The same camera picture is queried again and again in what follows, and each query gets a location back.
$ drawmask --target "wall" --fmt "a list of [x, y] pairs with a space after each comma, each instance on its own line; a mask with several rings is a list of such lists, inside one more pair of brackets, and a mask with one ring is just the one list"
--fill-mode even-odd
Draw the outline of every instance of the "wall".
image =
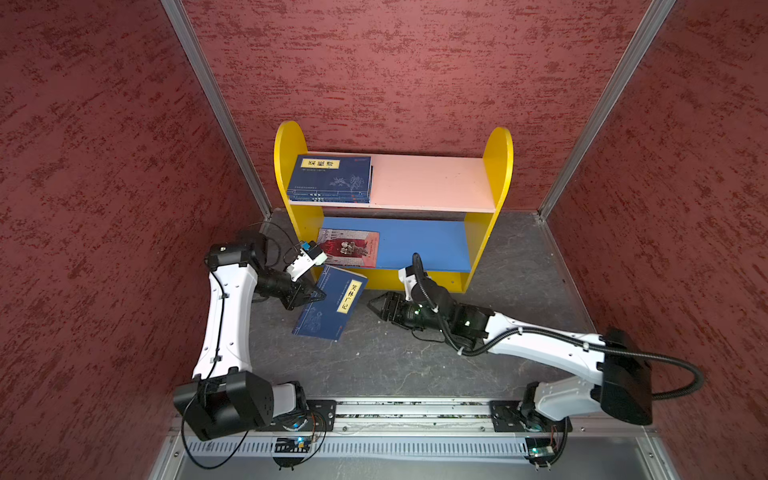
[[511, 129], [507, 208], [536, 210], [648, 0], [187, 0], [274, 205], [280, 122], [310, 149], [482, 156]]
[[678, 0], [549, 219], [600, 329], [707, 374], [654, 408], [684, 478], [768, 478], [766, 51], [768, 3]]
[[0, 478], [144, 478], [253, 198], [157, 0], [0, 6]]

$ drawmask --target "blue book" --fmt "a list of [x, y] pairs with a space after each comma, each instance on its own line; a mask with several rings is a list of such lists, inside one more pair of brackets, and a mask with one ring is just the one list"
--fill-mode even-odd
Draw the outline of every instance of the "blue book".
[[338, 340], [367, 283], [363, 275], [326, 265], [317, 280], [317, 287], [326, 293], [326, 298], [307, 303], [293, 335]]
[[286, 193], [370, 197], [371, 157], [299, 155]]

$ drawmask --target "book cover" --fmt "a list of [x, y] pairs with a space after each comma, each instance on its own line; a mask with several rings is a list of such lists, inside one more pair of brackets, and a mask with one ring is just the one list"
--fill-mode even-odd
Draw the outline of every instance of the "book cover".
[[379, 232], [321, 228], [317, 244], [328, 256], [326, 265], [376, 268]]
[[371, 157], [299, 155], [286, 193], [370, 197]]
[[317, 279], [317, 286], [326, 293], [326, 298], [307, 303], [293, 335], [338, 340], [367, 283], [363, 275], [326, 265]]

